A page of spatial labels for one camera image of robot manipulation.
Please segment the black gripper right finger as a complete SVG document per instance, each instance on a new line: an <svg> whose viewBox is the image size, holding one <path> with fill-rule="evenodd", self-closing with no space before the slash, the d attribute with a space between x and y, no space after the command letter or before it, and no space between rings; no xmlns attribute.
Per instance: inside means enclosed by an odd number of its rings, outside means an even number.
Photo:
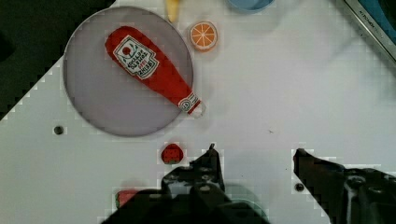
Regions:
<svg viewBox="0 0 396 224"><path fill-rule="evenodd" d="M396 179L373 168L346 168L299 148L293 172L331 224L396 224Z"/></svg>

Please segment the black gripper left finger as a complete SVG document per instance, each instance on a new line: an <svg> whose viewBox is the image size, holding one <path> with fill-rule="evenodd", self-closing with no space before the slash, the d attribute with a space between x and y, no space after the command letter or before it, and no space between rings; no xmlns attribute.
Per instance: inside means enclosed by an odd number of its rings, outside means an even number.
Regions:
<svg viewBox="0 0 396 224"><path fill-rule="evenodd" d="M270 224L263 211L225 193L215 146L138 191L101 224Z"/></svg>

